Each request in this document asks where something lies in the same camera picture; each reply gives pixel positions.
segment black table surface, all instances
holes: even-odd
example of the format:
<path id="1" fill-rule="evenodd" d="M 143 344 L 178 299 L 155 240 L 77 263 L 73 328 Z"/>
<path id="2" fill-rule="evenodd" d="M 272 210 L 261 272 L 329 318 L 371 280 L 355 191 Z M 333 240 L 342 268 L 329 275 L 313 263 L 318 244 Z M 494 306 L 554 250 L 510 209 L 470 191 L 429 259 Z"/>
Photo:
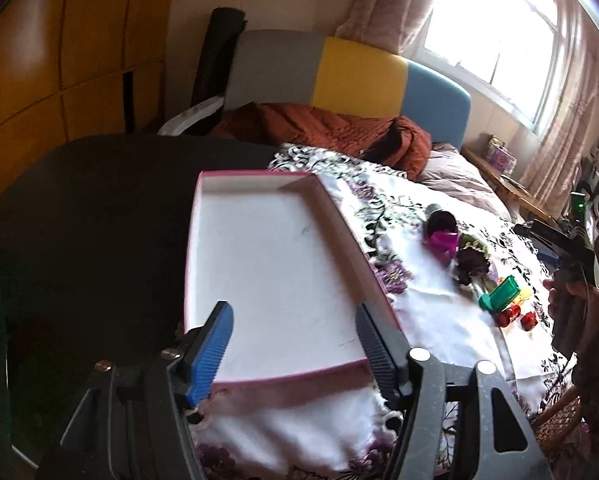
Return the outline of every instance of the black table surface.
<path id="1" fill-rule="evenodd" d="M 39 460 L 97 361 L 137 364 L 173 343 L 199 172 L 263 169 L 274 153 L 211 137 L 89 137 L 0 196 L 16 446 Z"/>

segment window sill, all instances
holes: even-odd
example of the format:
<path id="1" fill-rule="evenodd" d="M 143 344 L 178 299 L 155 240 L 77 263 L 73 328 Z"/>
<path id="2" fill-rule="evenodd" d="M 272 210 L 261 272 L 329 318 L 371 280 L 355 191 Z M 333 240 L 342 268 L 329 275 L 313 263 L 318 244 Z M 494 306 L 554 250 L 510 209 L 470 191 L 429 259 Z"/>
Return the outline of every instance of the window sill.
<path id="1" fill-rule="evenodd" d="M 514 105 L 502 97 L 502 95 L 499 94 L 492 86 L 482 81 L 479 77 L 471 74 L 468 70 L 448 64 L 442 58 L 435 56 L 435 54 L 432 54 L 425 48 L 419 48 L 415 53 L 413 60 L 427 66 L 428 68 L 436 70 L 460 85 L 464 84 L 471 87 L 473 90 L 481 93 L 484 97 L 494 102 L 505 112 L 512 115 L 516 121 L 521 123 L 529 131 L 535 131 L 535 124 L 532 123 L 528 117 L 522 114 Z"/>

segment window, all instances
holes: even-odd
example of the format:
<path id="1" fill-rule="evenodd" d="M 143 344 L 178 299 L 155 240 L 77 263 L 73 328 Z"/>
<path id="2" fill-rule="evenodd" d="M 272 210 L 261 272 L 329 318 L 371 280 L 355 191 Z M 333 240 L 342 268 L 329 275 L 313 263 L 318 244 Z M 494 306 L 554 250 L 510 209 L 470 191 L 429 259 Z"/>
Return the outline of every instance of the window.
<path id="1" fill-rule="evenodd" d="M 485 88 L 532 128 L 551 81 L 557 21 L 555 0 L 435 0 L 416 57 Z"/>

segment bright window light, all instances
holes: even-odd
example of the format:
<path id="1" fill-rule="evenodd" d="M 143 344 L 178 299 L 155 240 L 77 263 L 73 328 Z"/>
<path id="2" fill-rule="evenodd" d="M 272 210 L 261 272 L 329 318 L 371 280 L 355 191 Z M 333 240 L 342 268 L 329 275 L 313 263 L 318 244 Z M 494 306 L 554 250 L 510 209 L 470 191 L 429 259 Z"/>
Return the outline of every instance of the bright window light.
<path id="1" fill-rule="evenodd" d="M 423 47 L 488 83 L 534 122 L 556 30 L 555 0 L 435 0 Z"/>

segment white armrest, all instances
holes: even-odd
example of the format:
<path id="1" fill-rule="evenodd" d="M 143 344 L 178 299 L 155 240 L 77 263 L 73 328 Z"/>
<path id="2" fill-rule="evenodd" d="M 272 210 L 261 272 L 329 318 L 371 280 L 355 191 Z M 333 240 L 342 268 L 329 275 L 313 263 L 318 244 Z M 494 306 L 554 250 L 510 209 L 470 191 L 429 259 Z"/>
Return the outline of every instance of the white armrest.
<path id="1" fill-rule="evenodd" d="M 206 101 L 202 101 L 198 105 L 189 108 L 185 112 L 176 115 L 172 119 L 166 121 L 158 131 L 158 135 L 177 137 L 182 132 L 195 124 L 197 121 L 213 115 L 217 110 L 224 106 L 224 97 L 216 95 Z"/>

